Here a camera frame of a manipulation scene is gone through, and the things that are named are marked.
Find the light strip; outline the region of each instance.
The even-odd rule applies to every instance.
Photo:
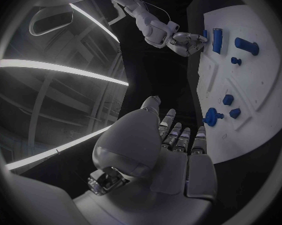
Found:
[[[72,3],[70,3],[70,6],[77,10],[79,13],[85,15],[88,19],[90,19],[91,21],[93,21],[94,23],[96,23],[98,26],[100,26],[103,30],[105,30],[112,38],[114,38],[118,43],[120,43],[117,39],[117,37],[111,33],[105,26],[103,26],[100,22],[98,22],[94,17],[90,16],[88,13],[86,13],[85,11],[83,11],[82,9],[78,8],[77,6],[73,5]]]
[[[0,60],[0,68],[8,68],[8,67],[18,67],[18,68],[34,68],[34,69],[46,69],[53,70],[59,72],[65,72],[70,74],[82,75],[90,78],[101,79],[117,84],[122,84],[128,86],[129,84],[125,81],[120,81],[108,76],[99,75],[93,72],[79,70],[76,68],[61,66],[56,64],[51,64],[47,62],[40,61],[28,61],[28,60],[17,60],[17,59],[2,59]]]
[[[77,140],[74,140],[74,141],[71,141],[69,143],[66,143],[64,145],[61,145],[61,146],[58,146],[54,149],[51,149],[51,150],[48,150],[48,151],[45,151],[45,152],[42,152],[40,154],[37,154],[35,156],[30,156],[28,158],[25,158],[25,159],[22,159],[20,161],[16,161],[16,162],[12,162],[12,163],[9,163],[9,164],[6,164],[5,167],[8,169],[8,170],[12,170],[12,169],[17,169],[17,168],[20,168],[22,166],[25,166],[25,165],[28,165],[28,164],[31,164],[31,163],[34,163],[34,162],[37,162],[41,159],[44,159],[46,157],[49,157],[51,155],[54,155],[54,154],[57,154],[58,152],[61,152],[65,149],[68,149],[70,147],[73,147],[79,143],[82,143],[98,134],[101,134],[103,133],[104,131],[108,130],[111,126],[108,126],[106,128],[103,128],[99,131],[96,131],[96,132],[93,132],[87,136],[83,136]]]

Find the blue plastic part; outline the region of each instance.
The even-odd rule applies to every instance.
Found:
[[[249,42],[240,37],[237,37],[235,39],[235,46],[238,49],[242,49],[247,52],[250,52],[254,56],[259,54],[259,46],[255,42]]]
[[[234,97],[233,95],[230,94],[226,94],[224,99],[222,100],[224,105],[229,105],[229,106],[232,104],[233,101],[234,101]]]
[[[241,63],[242,63],[241,59],[237,59],[237,58],[235,58],[235,57],[232,57],[232,58],[230,59],[230,62],[231,62],[232,64],[239,64],[239,66],[240,66]]]
[[[220,54],[220,50],[222,47],[222,29],[214,28],[213,29],[213,52]]]
[[[203,36],[207,39],[208,38],[208,31],[207,30],[203,30]]]
[[[229,112],[229,115],[230,115],[233,119],[236,119],[240,114],[241,114],[240,108],[233,109],[233,110],[231,110],[231,111]]]
[[[217,113],[214,107],[210,107],[205,114],[205,118],[202,120],[203,123],[208,124],[210,127],[214,127],[217,123],[217,119],[223,119],[222,113]]]

